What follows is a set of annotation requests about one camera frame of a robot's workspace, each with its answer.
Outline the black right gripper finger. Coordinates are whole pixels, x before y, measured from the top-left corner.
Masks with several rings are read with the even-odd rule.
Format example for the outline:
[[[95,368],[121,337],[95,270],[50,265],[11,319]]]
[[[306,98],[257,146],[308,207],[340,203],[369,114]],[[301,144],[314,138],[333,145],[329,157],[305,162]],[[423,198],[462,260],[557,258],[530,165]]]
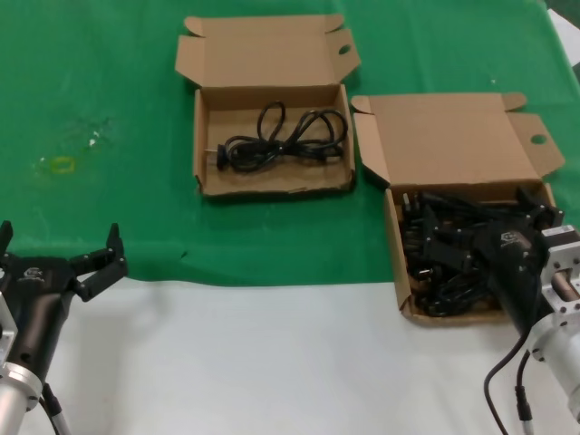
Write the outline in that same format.
[[[526,188],[517,189],[516,199],[525,214],[525,221],[529,227],[541,231],[562,225],[564,212],[541,197],[535,196]]]
[[[464,218],[472,219],[477,208],[467,204],[425,205],[423,207],[423,256],[459,273],[474,269],[472,242],[475,230],[468,226],[454,227]]]

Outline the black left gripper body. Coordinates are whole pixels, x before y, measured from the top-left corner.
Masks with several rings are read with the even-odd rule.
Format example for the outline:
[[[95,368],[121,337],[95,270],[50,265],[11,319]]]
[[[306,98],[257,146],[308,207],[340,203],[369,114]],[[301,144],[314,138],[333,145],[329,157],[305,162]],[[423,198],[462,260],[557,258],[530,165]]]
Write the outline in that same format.
[[[17,334],[7,356],[44,379],[75,296],[77,276],[69,261],[53,256],[1,257],[1,293]]]

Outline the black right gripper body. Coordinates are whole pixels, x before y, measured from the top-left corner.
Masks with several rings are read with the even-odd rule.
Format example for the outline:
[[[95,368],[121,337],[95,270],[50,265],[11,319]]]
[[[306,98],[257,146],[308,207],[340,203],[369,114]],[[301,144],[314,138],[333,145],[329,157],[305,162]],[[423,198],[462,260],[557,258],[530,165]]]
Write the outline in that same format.
[[[552,307],[542,294],[541,282],[547,258],[542,231],[549,228],[546,222],[529,226],[495,221],[473,237],[476,263],[522,336],[552,334]]]

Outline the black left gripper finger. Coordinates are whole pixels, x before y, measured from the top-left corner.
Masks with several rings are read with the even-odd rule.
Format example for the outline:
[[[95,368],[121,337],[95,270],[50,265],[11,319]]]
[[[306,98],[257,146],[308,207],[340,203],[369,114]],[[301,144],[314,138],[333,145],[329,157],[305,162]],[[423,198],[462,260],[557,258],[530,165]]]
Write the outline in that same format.
[[[12,255],[8,252],[13,237],[13,227],[9,220],[5,220],[0,227],[0,267],[4,272],[11,262]]]
[[[92,274],[83,281],[76,280],[75,293],[89,302],[128,275],[128,263],[119,225],[111,225],[106,247],[74,257],[68,261],[76,277]]]

